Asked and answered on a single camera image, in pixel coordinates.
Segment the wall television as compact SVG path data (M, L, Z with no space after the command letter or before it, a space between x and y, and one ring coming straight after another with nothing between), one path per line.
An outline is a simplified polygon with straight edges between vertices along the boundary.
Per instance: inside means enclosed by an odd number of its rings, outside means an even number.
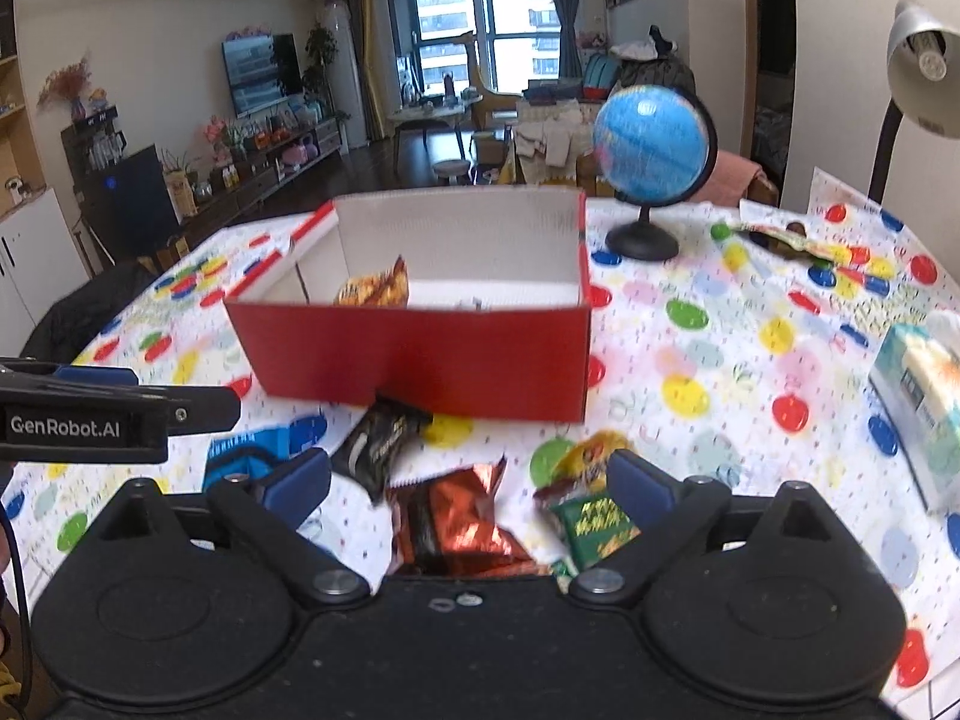
M293 34L235 37L221 43L229 96L238 117L302 93Z

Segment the red cardboard box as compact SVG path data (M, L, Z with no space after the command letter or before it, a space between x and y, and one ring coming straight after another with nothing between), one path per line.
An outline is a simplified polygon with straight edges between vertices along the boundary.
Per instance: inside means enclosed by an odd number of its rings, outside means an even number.
M402 257L405 307L336 305ZM569 187L353 193L322 205L224 301L272 397L579 422L589 388L586 197Z

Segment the dark snack wrapper far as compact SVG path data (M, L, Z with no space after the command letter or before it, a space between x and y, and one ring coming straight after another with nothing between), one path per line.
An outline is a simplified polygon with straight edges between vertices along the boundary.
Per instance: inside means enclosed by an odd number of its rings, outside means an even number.
M850 265L851 263L851 252L843 245L814 241L786 227L736 223L732 226L732 231L759 245L761 249L785 259L820 260L830 265Z

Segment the white wooden cabinet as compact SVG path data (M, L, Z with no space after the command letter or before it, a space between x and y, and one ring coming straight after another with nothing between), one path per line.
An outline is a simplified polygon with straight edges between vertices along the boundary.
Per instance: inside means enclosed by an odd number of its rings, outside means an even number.
M2 218L3 356L16 356L32 330L60 299L88 281L60 203L52 188Z

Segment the green cracker packet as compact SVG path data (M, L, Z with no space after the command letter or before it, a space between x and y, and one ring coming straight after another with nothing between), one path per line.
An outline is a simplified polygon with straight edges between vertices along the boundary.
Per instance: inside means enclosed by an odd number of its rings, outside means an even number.
M547 512L579 572L612 556L641 533L605 493L568 497L550 504Z

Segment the balloon pattern tablecloth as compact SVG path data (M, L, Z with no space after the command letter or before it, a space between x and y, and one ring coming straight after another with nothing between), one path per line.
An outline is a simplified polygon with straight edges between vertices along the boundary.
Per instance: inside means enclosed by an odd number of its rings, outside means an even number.
M440 416L398 457L409 483L459 466L509 461L496 515L537 561L556 566L565 545L534 507L534 491L571 445L599 431L630 439L647 460L683 478L714 476L736 493L771 494L807 479L862 539L893 583L910 648L884 689L910 718L958 718L958 509L929 515L905 452L880 449L878 420L892 424L867 376L892 322L958 310L958 286L907 227L866 211L832 177L814 179L812 238L853 248L854 270L889 278L886 298L809 265L771 257L724 236L734 211L683 205L659 213L680 239L665 265L620 260L609 229L631 208L587 200L592 341L586 421L478 421ZM82 364L128 367L143 383L231 385L241 397L241 437L299 440L335 450L358 421L350 406L269 397L233 332L223 298L247 270L285 250L308 215L228 227L172 268L80 353ZM161 466L28 465L2 502L16 530L31 606L93 518L127 478L161 491L200 488L211 437L171 442ZM364 575L373 589L391 567L387 505L349 479L301 527L306 538Z

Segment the long tv console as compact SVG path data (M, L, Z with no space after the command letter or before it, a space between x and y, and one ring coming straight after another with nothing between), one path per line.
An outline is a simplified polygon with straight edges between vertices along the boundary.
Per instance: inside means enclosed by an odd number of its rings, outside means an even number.
M342 146L340 124L329 117L312 127L295 130L277 143L270 143L252 154L252 160L247 163L231 164L229 172L236 176L233 183L226 185L226 181L221 181L221 187L212 197L200 204L197 215L179 224L164 243L172 249L194 249L213 232L235 223L249 211L262 208L275 193L337 154Z

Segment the blue snack packet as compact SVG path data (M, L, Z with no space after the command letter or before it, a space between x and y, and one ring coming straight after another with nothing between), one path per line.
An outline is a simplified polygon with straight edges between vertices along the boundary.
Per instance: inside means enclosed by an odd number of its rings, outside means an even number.
M268 476L295 455L316 447L325 433L327 419L322 413L316 413L280 426L261 427L212 440L206 452L202 489L206 491L224 478Z

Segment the black snack packet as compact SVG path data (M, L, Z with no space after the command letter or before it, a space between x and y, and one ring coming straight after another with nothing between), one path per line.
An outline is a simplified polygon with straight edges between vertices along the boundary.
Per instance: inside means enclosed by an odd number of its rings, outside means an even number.
M379 504L400 450L433 422L430 411L379 397L331 458L332 472L353 481Z

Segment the yellow M&M bag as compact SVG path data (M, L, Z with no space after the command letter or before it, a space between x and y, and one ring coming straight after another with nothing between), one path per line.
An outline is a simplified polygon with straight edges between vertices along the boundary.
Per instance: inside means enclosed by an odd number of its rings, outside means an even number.
M635 445L625 434L608 429L571 445L547 466L544 479L535 484L534 499L547 505L569 496L603 493L608 461L617 450L633 452Z

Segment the black chair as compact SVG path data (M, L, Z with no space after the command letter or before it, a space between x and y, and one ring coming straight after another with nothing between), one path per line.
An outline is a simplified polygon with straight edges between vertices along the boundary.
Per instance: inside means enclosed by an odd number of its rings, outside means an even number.
M21 358L73 361L153 281L155 275L136 260L104 270L44 314L21 349Z

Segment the orange potato chip bag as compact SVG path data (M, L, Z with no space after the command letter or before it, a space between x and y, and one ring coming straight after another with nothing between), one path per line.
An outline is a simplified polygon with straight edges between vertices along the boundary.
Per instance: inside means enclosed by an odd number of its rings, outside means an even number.
M409 272L402 257L386 271L348 278L338 290L336 305L405 307L409 302Z

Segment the blue desk globe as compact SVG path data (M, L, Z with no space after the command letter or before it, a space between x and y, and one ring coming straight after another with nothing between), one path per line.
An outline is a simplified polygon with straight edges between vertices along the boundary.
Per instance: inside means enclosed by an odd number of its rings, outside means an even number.
M607 234L607 249L638 262L675 259L679 241L651 211L690 200L715 171L718 134L700 98L661 85L620 89L597 114L592 154L615 199L640 210Z

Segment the tissue pack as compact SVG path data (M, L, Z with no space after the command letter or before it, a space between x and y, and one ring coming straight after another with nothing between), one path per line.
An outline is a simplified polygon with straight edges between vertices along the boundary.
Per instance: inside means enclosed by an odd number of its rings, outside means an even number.
M933 310L921 325L890 328L869 380L907 452L924 509L957 511L957 312Z

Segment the copper Oreo bag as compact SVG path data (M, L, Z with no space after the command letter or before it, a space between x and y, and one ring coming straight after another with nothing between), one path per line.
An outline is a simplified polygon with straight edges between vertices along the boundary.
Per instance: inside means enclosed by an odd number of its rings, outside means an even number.
M441 578L546 574L547 567L496 520L506 465L501 458L387 489L394 524L389 572Z

